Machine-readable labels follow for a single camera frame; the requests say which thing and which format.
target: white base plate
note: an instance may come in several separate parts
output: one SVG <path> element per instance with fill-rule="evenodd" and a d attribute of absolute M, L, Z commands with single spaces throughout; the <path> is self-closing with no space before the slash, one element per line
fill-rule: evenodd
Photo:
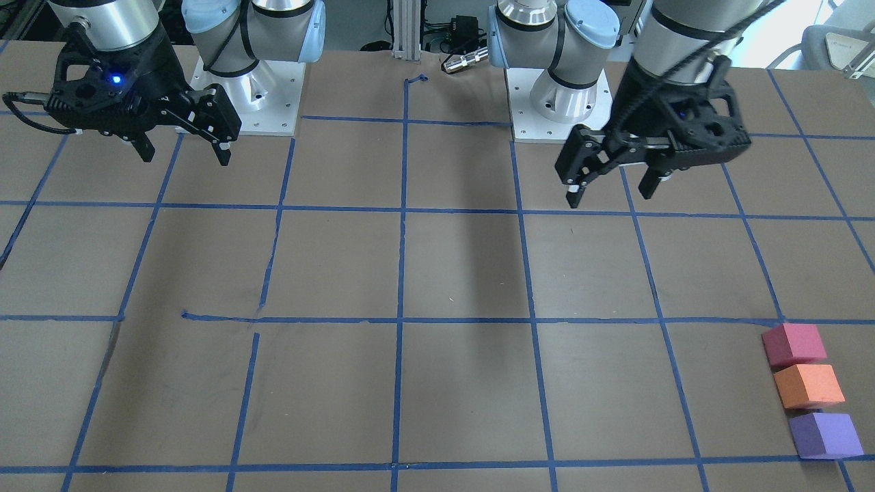
<path fill-rule="evenodd" d="M 298 111 L 301 107 L 301 92 L 304 90 L 304 74 L 306 63 L 294 61 L 265 61 L 269 63 L 276 77 L 283 82 L 284 101 L 269 101 L 261 109 L 240 113 L 241 135 L 264 135 L 276 137 L 294 137 L 298 123 Z M 206 84 L 204 77 L 203 60 L 198 58 L 198 65 L 194 68 L 194 76 L 191 85 L 195 89 L 202 89 Z M 178 133 L 188 133 L 177 127 Z"/>
<path fill-rule="evenodd" d="M 611 118 L 613 97 L 603 70 L 596 83 L 598 99 L 589 117 L 576 123 L 559 123 L 538 113 L 529 100 L 532 86 L 541 75 L 541 68 L 509 68 L 507 70 L 507 94 L 510 100 L 510 116 L 514 122 L 514 141 L 529 144 L 564 144 L 571 127 L 583 123 L 593 130 L 601 130 Z"/>

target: table surface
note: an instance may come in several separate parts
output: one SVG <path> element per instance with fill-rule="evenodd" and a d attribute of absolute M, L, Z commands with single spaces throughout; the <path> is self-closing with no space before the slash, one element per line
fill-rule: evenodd
<path fill-rule="evenodd" d="M 0 46 L 0 90 L 49 88 L 60 45 Z M 438 62 L 325 53 L 296 137 L 228 168 L 0 113 L 0 488 L 875 488 L 796 458 L 760 340 L 817 323 L 875 453 L 859 87 L 734 69 L 750 151 L 571 211 L 502 71 Z"/>

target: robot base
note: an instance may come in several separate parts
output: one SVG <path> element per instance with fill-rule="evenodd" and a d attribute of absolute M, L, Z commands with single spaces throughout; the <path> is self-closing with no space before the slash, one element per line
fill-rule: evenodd
<path fill-rule="evenodd" d="M 510 115 L 514 123 L 514 141 L 530 144 L 564 144 L 571 127 L 583 123 L 593 130 L 601 130 L 611 117 L 611 89 L 602 71 L 596 90 L 598 99 L 588 117 L 574 123 L 549 120 L 535 109 L 529 97 L 532 87 L 543 72 L 540 68 L 509 68 L 507 70 L 507 93 L 510 100 Z"/>
<path fill-rule="evenodd" d="M 198 59 L 191 85 L 200 89 L 211 83 L 220 83 L 240 116 L 241 135 L 293 137 L 298 123 L 306 66 L 306 63 L 293 61 L 262 60 L 250 74 L 226 79 L 204 72 L 203 60 Z M 254 87 L 265 89 L 263 96 L 257 94 L 250 97 Z"/>

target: block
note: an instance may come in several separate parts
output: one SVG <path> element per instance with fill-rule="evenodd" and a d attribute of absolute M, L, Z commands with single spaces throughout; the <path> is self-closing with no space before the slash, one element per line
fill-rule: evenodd
<path fill-rule="evenodd" d="M 817 325 L 782 323 L 763 333 L 768 363 L 773 367 L 788 367 L 826 359 Z"/>
<path fill-rule="evenodd" d="M 784 408 L 824 408 L 844 401 L 829 364 L 796 364 L 774 375 Z"/>
<path fill-rule="evenodd" d="M 863 455 L 857 429 L 846 413 L 810 413 L 790 419 L 790 432 L 799 457 L 840 460 Z"/>

